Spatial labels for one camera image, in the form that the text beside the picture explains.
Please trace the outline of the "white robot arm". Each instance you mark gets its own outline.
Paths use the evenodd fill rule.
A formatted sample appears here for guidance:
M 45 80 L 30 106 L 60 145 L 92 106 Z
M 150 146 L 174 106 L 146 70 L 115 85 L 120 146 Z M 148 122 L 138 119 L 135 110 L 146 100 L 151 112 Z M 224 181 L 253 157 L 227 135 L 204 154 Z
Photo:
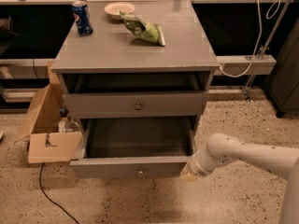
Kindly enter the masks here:
M 195 181 L 219 167 L 243 161 L 287 180 L 279 224 L 299 224 L 299 149 L 250 144 L 223 133 L 214 133 L 195 152 L 180 173 L 183 180 Z

